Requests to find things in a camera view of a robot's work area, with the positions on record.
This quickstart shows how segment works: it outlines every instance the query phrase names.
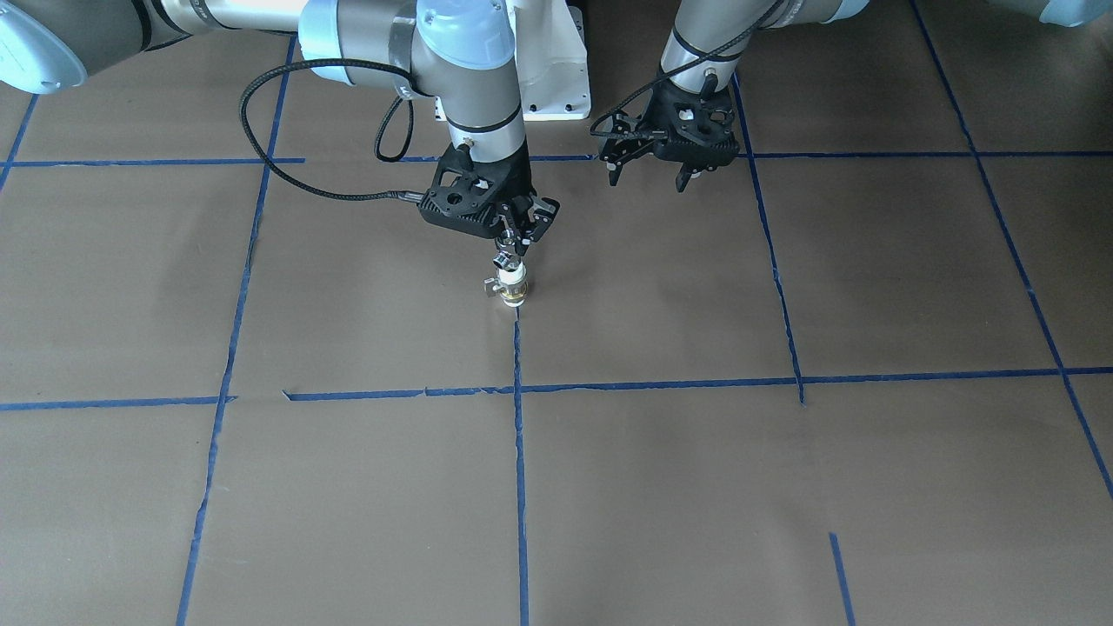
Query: small metal part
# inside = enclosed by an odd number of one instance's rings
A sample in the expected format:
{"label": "small metal part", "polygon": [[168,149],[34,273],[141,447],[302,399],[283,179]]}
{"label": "small metal part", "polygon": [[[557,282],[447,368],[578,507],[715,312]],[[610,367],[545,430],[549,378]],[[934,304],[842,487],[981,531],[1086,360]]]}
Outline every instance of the small metal part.
{"label": "small metal part", "polygon": [[[503,256],[511,257],[502,260],[505,266],[500,265],[500,257]],[[506,306],[514,309],[521,306],[525,302],[525,293],[529,290],[529,282],[525,278],[525,263],[519,256],[506,255],[505,252],[500,251],[499,255],[495,256],[495,265],[499,267],[498,274],[483,281],[487,297],[498,295]]]}

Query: blue tape line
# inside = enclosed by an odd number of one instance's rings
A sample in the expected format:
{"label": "blue tape line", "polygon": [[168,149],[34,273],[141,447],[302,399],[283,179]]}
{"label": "blue tape line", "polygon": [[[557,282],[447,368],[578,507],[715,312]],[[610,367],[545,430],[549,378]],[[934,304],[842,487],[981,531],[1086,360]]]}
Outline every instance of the blue tape line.
{"label": "blue tape line", "polygon": [[1074,375],[1113,374],[1113,368],[1067,368],[1066,373]]}
{"label": "blue tape line", "polygon": [[[398,163],[436,163],[440,160],[439,156],[412,156],[402,157]],[[594,160],[595,155],[530,155],[530,160],[532,162],[543,162],[543,160]]]}
{"label": "blue tape line", "polygon": [[835,573],[838,575],[838,588],[843,594],[843,610],[846,612],[847,626],[856,626],[854,619],[854,603],[850,601],[850,587],[846,584],[846,568],[843,567],[843,550],[838,547],[838,535],[827,534],[831,542],[831,556],[835,558]]}
{"label": "blue tape line", "polygon": [[1113,150],[1005,150],[1005,151],[978,151],[982,157],[1113,157]]}
{"label": "blue tape line", "polygon": [[501,394],[506,395],[514,392],[512,387],[455,387],[443,389],[397,389],[386,391],[332,391],[325,393],[290,393],[283,390],[283,395],[290,402],[328,402],[336,400],[382,400],[385,398],[437,398],[444,395],[479,395]]}
{"label": "blue tape line", "polygon": [[[1067,370],[1071,374],[1113,374],[1113,366],[1076,368]],[[652,389],[717,389],[733,387],[784,387],[804,384],[850,384],[861,382],[908,382],[908,381],[945,381],[945,380],[978,380],[978,379],[1013,379],[1057,376],[1060,371],[1054,368],[1030,370],[974,370],[959,372],[906,372],[895,374],[844,374],[831,376],[771,376],[755,379],[705,379],[684,381],[643,381],[643,382],[574,382],[556,384],[523,384],[522,393],[559,393],[562,391],[641,391]],[[385,398],[417,398],[436,395],[479,395],[514,393],[513,387],[457,387],[443,389],[400,389],[386,391],[333,391],[325,393],[290,393],[283,394],[293,402],[321,402],[334,400],[380,400]]]}
{"label": "blue tape line", "polygon": [[0,192],[3,190],[4,184],[8,183],[8,175],[11,173],[12,164],[16,163],[16,155],[19,154],[19,147],[23,144],[27,127],[31,124],[31,115],[35,113],[35,105],[38,102],[38,94],[31,96],[31,99],[27,102],[27,110],[23,111],[23,120],[19,124],[19,131],[16,133],[16,139],[11,143],[11,149],[8,150],[8,158],[4,159],[3,167],[0,167]]}
{"label": "blue tape line", "polygon": [[[276,158],[278,164],[302,164],[305,158]],[[118,160],[17,160],[12,167],[157,167],[170,165],[263,165],[258,158],[155,158]]]}
{"label": "blue tape line", "polygon": [[690,381],[649,381],[649,382],[585,382],[569,384],[530,384],[523,385],[524,393],[554,393],[560,391],[638,391],[647,389],[716,389],[723,387],[778,387],[796,385],[796,378],[768,379],[722,379]]}
{"label": "blue tape line", "polygon": [[518,450],[518,601],[521,626],[530,626],[530,559],[525,540],[525,444],[522,439],[522,312],[514,319],[514,447]]}
{"label": "blue tape line", "polygon": [[955,96],[955,91],[951,87],[951,81],[947,79],[947,75],[943,69],[943,61],[939,60],[939,55],[935,50],[935,45],[932,42],[932,36],[927,31],[927,23],[924,21],[924,17],[919,12],[919,7],[917,7],[916,0],[908,0],[908,3],[912,6],[913,13],[916,16],[916,21],[919,25],[920,32],[924,35],[924,41],[927,43],[927,49],[932,53],[932,60],[935,62],[935,69],[939,74],[939,80],[943,82],[943,87],[947,92],[947,98],[951,99],[951,105],[955,109],[955,116],[958,118],[958,126],[962,128],[963,136],[966,137],[966,145],[969,146],[971,154],[974,155],[974,163],[977,164],[978,174],[982,176],[982,185],[985,187],[985,193],[989,198],[989,204],[993,206],[993,213],[997,217],[997,224],[1001,226],[1001,234],[1005,238],[1005,243],[1008,246],[1008,253],[1013,256],[1013,263],[1016,265],[1016,271],[1021,276],[1021,281],[1024,283],[1024,288],[1028,293],[1028,301],[1032,303],[1032,310],[1035,312],[1036,319],[1040,321],[1040,329],[1043,331],[1044,340],[1047,342],[1047,348],[1051,350],[1052,356],[1055,359],[1055,366],[1063,379],[1063,385],[1066,388],[1066,394],[1071,399],[1071,405],[1074,407],[1074,414],[1077,417],[1078,424],[1082,427],[1082,432],[1086,438],[1086,443],[1090,444],[1090,452],[1094,457],[1094,463],[1097,466],[1097,472],[1105,482],[1106,492],[1110,498],[1113,499],[1113,479],[1111,479],[1109,468],[1105,466],[1105,459],[1102,458],[1102,452],[1097,448],[1097,441],[1094,439],[1093,432],[1090,430],[1090,422],[1086,420],[1086,415],[1082,410],[1082,404],[1078,402],[1078,397],[1074,392],[1074,385],[1071,384],[1071,376],[1063,364],[1063,358],[1058,353],[1058,348],[1055,345],[1054,338],[1052,338],[1051,327],[1047,325],[1047,320],[1044,317],[1043,309],[1040,306],[1040,300],[1036,297],[1036,292],[1032,287],[1032,281],[1028,278],[1028,273],[1024,268],[1024,263],[1021,261],[1021,254],[1016,248],[1016,243],[1013,241],[1013,235],[1008,228],[1008,223],[1005,219],[1005,214],[1001,211],[1001,205],[997,202],[997,195],[993,190],[993,185],[989,183],[989,176],[986,174],[985,165],[982,163],[982,157],[978,155],[977,147],[974,145],[974,137],[971,135],[969,127],[966,124],[966,117],[963,116],[962,108],[958,106],[958,98]]}
{"label": "blue tape line", "polygon": [[750,178],[754,180],[754,195],[758,200],[758,214],[761,216],[761,229],[765,231],[766,245],[769,246],[769,264],[772,266],[772,282],[777,286],[780,299],[780,314],[785,320],[785,336],[788,338],[788,353],[792,359],[792,373],[796,375],[796,387],[800,395],[800,404],[806,404],[804,381],[800,374],[800,358],[796,352],[796,340],[792,338],[792,322],[788,316],[788,301],[785,300],[785,285],[780,280],[780,268],[777,267],[777,253],[772,247],[772,234],[769,232],[769,216],[765,209],[765,196],[761,194],[761,179],[758,177],[758,162],[754,158],[754,145],[750,143],[749,125],[746,123],[746,109],[742,107],[742,88],[738,75],[730,77],[730,87],[735,92],[735,105],[738,107],[738,123],[742,127],[742,140],[746,143],[746,160],[750,165]]}
{"label": "blue tape line", "polygon": [[790,158],[971,158],[969,153],[948,151],[888,151],[888,153],[757,153],[757,159],[790,159]]}
{"label": "blue tape line", "polygon": [[128,398],[121,400],[48,400],[45,402],[6,402],[0,403],[3,411],[52,411],[56,409],[125,409],[130,407],[173,407],[180,404],[206,405],[216,404],[216,395],[198,395],[189,398]]}
{"label": "blue tape line", "polygon": [[[286,49],[286,63],[294,59],[295,39],[290,39]],[[286,88],[289,85],[289,75],[282,77],[282,86],[278,88],[278,102],[275,106],[274,121],[270,126],[270,143],[267,155],[274,155],[275,144],[278,140],[278,128],[282,124],[283,104],[286,100]],[[228,362],[224,370],[224,378],[220,381],[220,397],[216,405],[216,415],[213,419],[213,437],[209,440],[208,466],[205,471],[205,495],[201,503],[197,508],[197,517],[194,520],[194,535],[189,542],[189,559],[186,564],[186,576],[181,583],[181,599],[178,601],[177,626],[186,626],[186,618],[189,613],[189,597],[194,588],[194,576],[197,573],[197,558],[200,554],[201,537],[205,534],[205,518],[208,515],[209,495],[213,491],[213,472],[216,469],[216,454],[218,450],[217,440],[220,430],[224,428],[225,410],[228,405],[229,390],[232,388],[232,371],[236,364],[236,349],[239,343],[239,331],[244,323],[244,309],[247,305],[247,288],[252,282],[252,261],[255,252],[255,242],[259,236],[259,223],[263,218],[263,207],[266,204],[267,187],[270,182],[270,168],[263,168],[263,177],[259,182],[259,195],[255,203],[255,218],[252,222],[252,234],[247,243],[247,260],[244,263],[244,273],[239,280],[239,297],[236,301],[236,315],[232,325],[232,338],[228,340]]]}
{"label": "blue tape line", "polygon": [[841,376],[804,376],[807,384],[846,384],[855,382],[904,382],[928,380],[976,380],[1055,376],[1052,368],[1035,370],[985,370],[971,372],[910,372],[905,374],[850,374]]}

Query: light blue joint cap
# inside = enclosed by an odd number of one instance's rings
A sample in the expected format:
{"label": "light blue joint cap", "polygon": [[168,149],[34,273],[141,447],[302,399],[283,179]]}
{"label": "light blue joint cap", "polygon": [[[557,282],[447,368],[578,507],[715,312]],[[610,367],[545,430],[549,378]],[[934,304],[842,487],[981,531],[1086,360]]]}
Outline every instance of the light blue joint cap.
{"label": "light blue joint cap", "polygon": [[31,94],[55,94],[88,79],[85,63],[65,41],[0,0],[0,80]]}
{"label": "light blue joint cap", "polygon": [[1113,0],[1051,0],[1040,13],[1040,21],[1058,26],[1082,26],[1113,9]]}
{"label": "light blue joint cap", "polygon": [[853,18],[861,12],[869,4],[869,0],[843,0],[843,3],[838,6],[838,10],[831,16],[831,19],[825,21],[824,23],[831,23],[836,20],[845,20],[847,18]]}
{"label": "light blue joint cap", "polygon": [[[339,0],[309,0],[297,20],[297,41],[306,60],[338,59],[341,52],[339,26],[336,11]],[[344,67],[317,67],[313,74],[321,78],[352,85]]]}
{"label": "light blue joint cap", "polygon": [[514,58],[504,0],[417,0],[417,32],[442,59],[495,69]]}

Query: black cable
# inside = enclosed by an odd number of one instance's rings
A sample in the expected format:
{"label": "black cable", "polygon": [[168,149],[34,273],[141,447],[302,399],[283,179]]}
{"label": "black cable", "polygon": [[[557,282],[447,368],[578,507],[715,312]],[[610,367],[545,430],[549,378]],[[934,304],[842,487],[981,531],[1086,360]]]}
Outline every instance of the black cable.
{"label": "black cable", "polygon": [[[252,144],[252,148],[255,149],[255,154],[258,155],[263,163],[274,172],[276,176],[283,180],[294,185],[299,189],[304,189],[311,194],[334,199],[334,200],[346,200],[346,202],[365,202],[365,200],[378,200],[378,199],[400,199],[404,202],[417,203],[424,194],[421,192],[408,192],[408,190],[387,190],[387,192],[376,192],[374,194],[337,194],[334,192],[328,192],[303,183],[297,178],[290,176],[284,172],[278,165],[267,155],[267,151],[259,145],[258,138],[255,137],[255,133],[252,130],[252,124],[247,119],[247,105],[252,101],[252,96],[259,90],[260,87],[267,82],[278,78],[280,76],[286,76],[288,74],[301,71],[305,69],[313,69],[318,67],[356,67],[363,69],[372,69],[377,71],[385,71],[387,74],[393,74],[400,76],[411,84],[413,84],[413,76],[404,69],[396,68],[386,63],[378,63],[375,61],[365,61],[363,59],[314,59],[309,61],[295,61],[292,63],[286,63],[284,66],[276,67],[253,80],[250,85],[244,89],[243,96],[239,97],[239,123],[244,127],[244,134],[247,135],[247,140]],[[393,105],[392,110],[388,113],[386,119],[383,120],[383,125],[380,127],[380,133],[384,133],[386,124],[390,123],[391,116],[393,116],[394,110],[397,109],[397,102]],[[411,118],[410,118],[410,135],[413,134],[413,105],[411,105]],[[410,146],[410,136],[406,137],[406,143],[403,146],[402,153],[397,156],[398,159],[405,154],[405,150]],[[376,139],[376,154],[378,153],[378,140]]]}
{"label": "black cable", "polygon": [[777,0],[776,2],[772,3],[771,7],[769,7],[769,9],[765,13],[761,13],[761,17],[758,18],[757,20],[755,20],[754,23],[751,23],[749,26],[749,28],[747,28],[746,30],[743,30],[742,32],[740,32],[738,35],[738,37],[731,39],[730,41],[727,41],[726,43],[723,43],[722,46],[719,46],[715,50],[711,50],[710,52],[703,52],[702,55],[700,55],[696,59],[693,59],[693,60],[691,60],[691,61],[689,61],[689,62],[687,62],[687,63],[684,63],[684,65],[682,65],[682,66],[680,66],[680,67],[678,67],[676,69],[671,69],[671,70],[669,70],[669,71],[667,71],[667,72],[658,76],[653,80],[650,80],[646,85],[642,85],[641,87],[638,88],[638,90],[636,90],[634,92],[632,92],[629,96],[627,96],[626,99],[623,99],[621,102],[619,102],[617,106],[614,106],[611,110],[609,110],[609,111],[604,113],[603,115],[599,116],[595,119],[595,121],[593,121],[591,124],[591,127],[588,129],[588,131],[591,134],[592,137],[602,137],[604,139],[652,139],[653,136],[650,133],[644,133],[644,131],[642,131],[642,133],[608,133],[608,131],[601,131],[601,130],[599,130],[599,125],[602,124],[603,120],[610,119],[615,114],[623,114],[624,115],[626,111],[622,110],[622,107],[629,105],[630,102],[632,102],[634,100],[634,98],[637,98],[638,96],[641,96],[646,91],[649,91],[653,87],[657,87],[658,85],[664,82],[666,80],[672,78],[673,76],[677,76],[678,74],[686,72],[686,71],[692,69],[693,67],[699,66],[700,63],[702,63],[703,61],[710,59],[711,57],[718,56],[718,55],[720,55],[722,52],[726,52],[727,50],[733,48],[739,42],[741,42],[743,39],[746,39],[750,35],[754,35],[754,31],[756,31],[757,29],[761,28],[761,25],[765,23],[765,21],[768,20],[770,17],[772,17],[774,12],[777,9],[779,9],[780,6],[784,4],[784,3],[785,3],[785,0]]}
{"label": "black cable", "polygon": [[394,111],[398,110],[398,106],[402,105],[402,98],[394,98],[394,101],[391,102],[391,108],[383,116],[383,123],[378,125],[378,131],[375,133],[375,158],[381,162],[397,163],[410,151],[410,141],[414,138],[414,102],[413,100],[406,100],[405,102],[410,108],[410,123],[406,125],[406,139],[402,143],[402,149],[398,150],[398,154],[388,157],[383,154],[382,147],[383,135],[386,134],[386,127],[390,126],[391,119],[394,117]]}

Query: grid square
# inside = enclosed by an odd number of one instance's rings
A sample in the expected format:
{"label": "grid square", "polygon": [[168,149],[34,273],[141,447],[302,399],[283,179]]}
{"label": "grid square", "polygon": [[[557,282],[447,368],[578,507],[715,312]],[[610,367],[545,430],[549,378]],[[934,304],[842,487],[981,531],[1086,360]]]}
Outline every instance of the grid square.
{"label": "grid square", "polygon": [[509,397],[239,399],[191,624],[518,623]]}
{"label": "grid square", "polygon": [[979,150],[1113,149],[1113,16],[1063,28],[988,2],[918,6]]}
{"label": "grid square", "polygon": [[[425,189],[435,164],[289,166],[348,192]],[[412,204],[338,203],[274,179],[233,393],[512,383],[514,313],[487,300],[494,245]]]}
{"label": "grid square", "polygon": [[1113,363],[1113,158],[993,158],[985,168],[1063,362]]}
{"label": "grid square", "polygon": [[805,374],[1054,366],[973,160],[759,167]]}
{"label": "grid square", "polygon": [[759,32],[738,68],[757,151],[967,149],[907,2]]}
{"label": "grid square", "polygon": [[31,96],[0,82],[0,166],[8,159],[11,145],[19,134]]}
{"label": "grid square", "polygon": [[745,165],[673,187],[676,164],[535,164],[562,203],[526,260],[528,384],[791,376],[780,301]]}
{"label": "grid square", "polygon": [[[139,55],[80,88],[45,96],[20,148],[20,160],[255,157],[237,105],[247,84],[282,65],[287,37],[214,32]],[[252,106],[266,136],[278,81]]]}
{"label": "grid square", "polygon": [[0,196],[0,402],[215,394],[258,177],[13,169]]}
{"label": "grid square", "polygon": [[1113,375],[1074,375],[1071,376],[1071,385],[1107,471],[1113,464]]}
{"label": "grid square", "polygon": [[524,399],[530,623],[845,624],[791,387]]}
{"label": "grid square", "polygon": [[6,624],[173,624],[213,407],[0,412]]}
{"label": "grid square", "polygon": [[819,385],[860,624],[1101,624],[1113,507],[1057,376]]}

